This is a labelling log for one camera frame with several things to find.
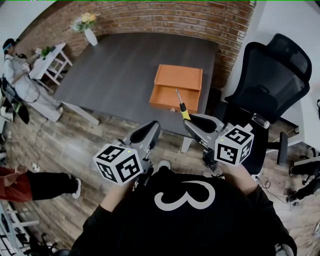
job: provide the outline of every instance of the screwdriver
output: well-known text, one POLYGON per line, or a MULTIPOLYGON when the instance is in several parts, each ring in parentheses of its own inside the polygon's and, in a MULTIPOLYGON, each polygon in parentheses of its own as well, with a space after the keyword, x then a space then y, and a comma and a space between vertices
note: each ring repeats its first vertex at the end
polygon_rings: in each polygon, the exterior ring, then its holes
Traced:
POLYGON ((176 93, 178 94, 178 97, 179 97, 180 110, 181 110, 181 114, 182 114, 183 119, 189 119, 190 120, 190 116, 189 116, 188 110, 186 108, 186 105, 182 102, 182 99, 180 97, 178 89, 176 88, 175 91, 176 91, 176 93))

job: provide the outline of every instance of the wooden floor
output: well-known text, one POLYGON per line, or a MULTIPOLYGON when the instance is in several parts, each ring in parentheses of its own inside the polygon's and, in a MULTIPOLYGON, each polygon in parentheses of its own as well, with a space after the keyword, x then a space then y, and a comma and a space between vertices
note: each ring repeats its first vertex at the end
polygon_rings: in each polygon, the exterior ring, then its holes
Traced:
MULTIPOLYGON (((36 236, 46 232, 48 240, 57 242, 59 248, 72 246, 82 232, 85 220, 111 187, 111 184, 97 173, 92 156, 105 143, 122 138, 137 125, 111 116, 99 119, 101 123, 98 126, 91 125, 81 116, 66 110, 57 123, 52 123, 31 109, 29 125, 16 118, 6 129, 7 135, 11 133, 11 138, 8 138, 5 144, 9 167, 20 163, 31 169, 32 163, 38 163, 41 171, 65 172, 82 180, 82 194, 78 200, 74 200, 70 195, 62 195, 52 200, 14 204, 23 213, 22 219, 40 221, 36 229, 31 229, 36 236)), ((288 132, 291 129, 292 127, 279 122, 271 127, 269 140, 275 140, 280 131, 288 132)), ((210 174, 202 161, 201 146, 192 144, 188 153, 183 154, 180 152, 182 142, 181 136, 162 132, 151 153, 152 162, 157 165, 160 160, 166 159, 171 162, 172 169, 176 172, 210 174)), ((303 143, 290 147, 286 166, 276 165, 275 153, 267 155, 260 178, 263 183, 267 180, 271 182, 269 192, 285 202, 290 189, 297 190, 302 187, 302 178, 289 176, 288 166, 290 161, 298 161, 299 156, 307 152, 311 153, 303 143)), ((308 197, 303 204, 292 210, 289 204, 282 203, 269 193, 267 195, 274 202, 277 214, 294 238, 298 255, 318 255, 320 241, 313 233, 320 220, 320 193, 308 197)))

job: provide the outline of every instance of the white wall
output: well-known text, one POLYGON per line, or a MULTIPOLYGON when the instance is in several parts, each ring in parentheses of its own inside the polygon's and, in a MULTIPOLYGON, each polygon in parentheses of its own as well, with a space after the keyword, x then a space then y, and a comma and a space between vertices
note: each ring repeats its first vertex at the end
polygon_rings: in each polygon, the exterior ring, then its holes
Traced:
MULTIPOLYGON (((45 9, 55 1, 7 1, 0 7, 0 46, 8 38, 17 39, 45 9)), ((0 74, 4 54, 0 53, 0 74)))
MULTIPOLYGON (((257 1, 247 36, 232 69, 222 97, 232 95, 240 79, 247 43, 268 44, 276 33, 295 41, 312 62, 310 86, 320 84, 320 7, 314 1, 257 1)), ((282 117, 297 124, 294 107, 282 117)))

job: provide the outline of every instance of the red shirt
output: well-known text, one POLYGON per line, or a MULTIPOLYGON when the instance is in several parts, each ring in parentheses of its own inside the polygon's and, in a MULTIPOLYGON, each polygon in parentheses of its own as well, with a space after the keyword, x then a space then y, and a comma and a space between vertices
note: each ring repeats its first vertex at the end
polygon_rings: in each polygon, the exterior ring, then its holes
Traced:
POLYGON ((31 201, 31 187, 26 173, 20 175, 11 186, 5 187, 5 176, 13 173, 15 173, 14 169, 0 167, 0 200, 17 203, 31 201))

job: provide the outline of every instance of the brick wall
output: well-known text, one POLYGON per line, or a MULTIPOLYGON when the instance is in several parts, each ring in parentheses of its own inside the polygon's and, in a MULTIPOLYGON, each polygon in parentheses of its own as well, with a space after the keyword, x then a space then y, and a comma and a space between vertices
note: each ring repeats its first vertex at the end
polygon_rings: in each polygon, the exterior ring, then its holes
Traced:
POLYGON ((223 88, 239 53, 254 11, 250 1, 57 1, 21 35, 19 53, 30 54, 66 42, 73 60, 87 46, 83 33, 70 30, 85 12, 97 14, 96 35, 155 32, 215 41, 219 51, 212 87, 223 88))

